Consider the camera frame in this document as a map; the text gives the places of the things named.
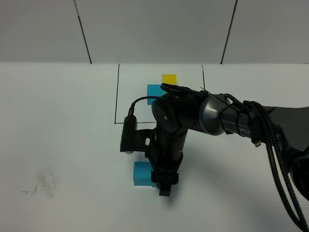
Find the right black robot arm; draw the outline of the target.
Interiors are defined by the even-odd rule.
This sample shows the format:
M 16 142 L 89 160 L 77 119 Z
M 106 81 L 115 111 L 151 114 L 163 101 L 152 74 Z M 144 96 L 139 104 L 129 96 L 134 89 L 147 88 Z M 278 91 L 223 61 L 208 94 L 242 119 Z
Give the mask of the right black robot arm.
M 239 102 L 229 94 L 210 94 L 188 87 L 162 84 L 165 94 L 152 103 L 157 122 L 151 144 L 158 162 L 171 168 L 183 157 L 189 130 L 217 136 L 237 134 L 255 145 L 279 148 L 283 167 L 297 190 L 309 196 L 309 109 L 259 106 Z

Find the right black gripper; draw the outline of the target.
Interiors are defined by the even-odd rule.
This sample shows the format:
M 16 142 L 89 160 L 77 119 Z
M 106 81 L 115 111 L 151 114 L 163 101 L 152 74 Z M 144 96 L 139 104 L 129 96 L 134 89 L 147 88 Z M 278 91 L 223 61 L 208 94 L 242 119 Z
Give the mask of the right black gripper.
M 183 160 L 186 136 L 185 128 L 168 132 L 157 125 L 153 130 L 150 151 L 145 155 L 152 165 L 151 180 L 159 186 L 160 196 L 169 196 L 171 187 L 179 182 L 178 170 Z

